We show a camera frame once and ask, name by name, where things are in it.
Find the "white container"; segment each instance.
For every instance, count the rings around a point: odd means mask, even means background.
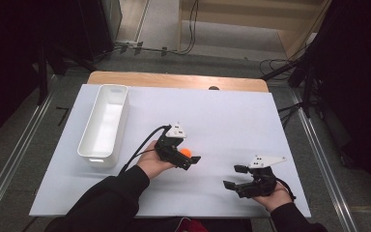
[[[127,118],[128,87],[101,85],[77,153],[93,166],[115,166]]]

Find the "orange object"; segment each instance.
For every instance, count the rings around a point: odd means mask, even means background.
[[[183,148],[182,150],[180,150],[180,153],[182,153],[188,158],[191,158],[191,152],[187,148]]]

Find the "black jacket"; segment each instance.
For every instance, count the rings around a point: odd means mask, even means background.
[[[138,198],[149,184],[149,178],[137,165],[121,176],[109,176],[86,191],[64,217],[51,221],[44,231],[130,231],[139,209]],[[294,203],[275,209],[271,217],[279,232],[327,231],[319,223],[309,223]],[[178,222],[160,221],[158,231],[174,231]]]

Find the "white board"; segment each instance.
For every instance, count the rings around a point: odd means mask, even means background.
[[[272,166],[288,183],[300,211],[310,217],[297,169],[269,93],[129,87],[128,120],[119,161],[114,168],[90,166],[77,154],[99,85],[83,85],[32,206],[31,216],[61,216],[91,186],[117,175],[156,128],[180,122],[188,148],[200,161],[188,171],[173,168],[152,180],[140,197],[142,217],[256,218],[269,213],[251,199],[224,188],[222,181],[252,181],[236,173],[255,155],[285,157]],[[152,139],[158,139],[162,131]]]

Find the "hand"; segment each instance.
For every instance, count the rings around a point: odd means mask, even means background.
[[[140,159],[137,162],[137,166],[143,169],[150,180],[158,176],[162,171],[175,167],[173,163],[162,161],[159,158],[157,152],[154,150],[156,143],[156,141],[151,142],[145,149],[145,151],[152,151],[146,152],[141,155]]]
[[[260,203],[261,205],[265,206],[268,212],[272,212],[274,209],[278,208],[279,206],[285,205],[287,203],[291,203],[292,199],[288,193],[288,190],[285,189],[279,182],[277,182],[273,193],[269,196],[255,196],[252,197],[255,201]]]

